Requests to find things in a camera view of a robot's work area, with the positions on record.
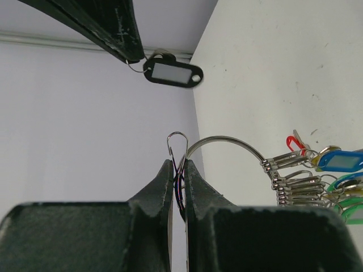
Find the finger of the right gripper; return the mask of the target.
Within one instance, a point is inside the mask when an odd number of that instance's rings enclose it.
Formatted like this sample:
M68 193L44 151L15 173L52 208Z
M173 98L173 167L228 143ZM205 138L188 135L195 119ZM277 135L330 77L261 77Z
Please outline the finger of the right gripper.
M23 1L110 53L123 63L138 63L144 51L132 1Z

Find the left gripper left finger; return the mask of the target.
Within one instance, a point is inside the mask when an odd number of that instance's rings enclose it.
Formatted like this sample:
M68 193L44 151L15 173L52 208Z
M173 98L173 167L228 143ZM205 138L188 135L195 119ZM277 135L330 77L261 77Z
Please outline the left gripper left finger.
M32 202L1 222L2 271L170 271L173 166L125 202Z

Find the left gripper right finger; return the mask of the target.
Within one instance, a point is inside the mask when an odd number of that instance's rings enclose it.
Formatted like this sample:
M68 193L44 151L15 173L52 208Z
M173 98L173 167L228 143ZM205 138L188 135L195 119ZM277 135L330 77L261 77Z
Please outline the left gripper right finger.
M355 271L338 215L318 207L236 206L185 164L189 271Z

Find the key with black tag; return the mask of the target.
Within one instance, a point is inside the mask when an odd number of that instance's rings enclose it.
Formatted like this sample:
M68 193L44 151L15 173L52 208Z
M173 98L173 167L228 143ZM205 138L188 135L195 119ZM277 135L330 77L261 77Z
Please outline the key with black tag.
M174 54L164 49L155 50L146 57L142 70L132 68L128 60L125 63L131 70L143 74L149 82L155 84L190 89L204 79L204 72L199 66L179 62Z

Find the key with red tag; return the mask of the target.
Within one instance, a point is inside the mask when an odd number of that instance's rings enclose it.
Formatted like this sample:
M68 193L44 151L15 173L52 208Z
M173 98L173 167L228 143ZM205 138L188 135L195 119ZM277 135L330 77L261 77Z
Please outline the key with red tag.
M291 152L300 151L302 155L309 149L309 145L305 144L298 134L298 131L293 130L292 135L286 138L286 145Z

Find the large keyring with coloured keys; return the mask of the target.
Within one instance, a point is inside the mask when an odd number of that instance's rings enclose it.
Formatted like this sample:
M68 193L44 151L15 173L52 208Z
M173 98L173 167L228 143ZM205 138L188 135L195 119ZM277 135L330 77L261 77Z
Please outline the large keyring with coloured keys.
M186 146L180 162L174 164L174 195L182 218L186 217L185 163L198 148L213 142L232 143L253 154L271 181L278 206L325 207L336 211L348 225L362 224L362 150L327 146L316 152L301 141L296 131L286 142L294 142L297 147L272 158L265 158L240 139L224 135L206 137Z

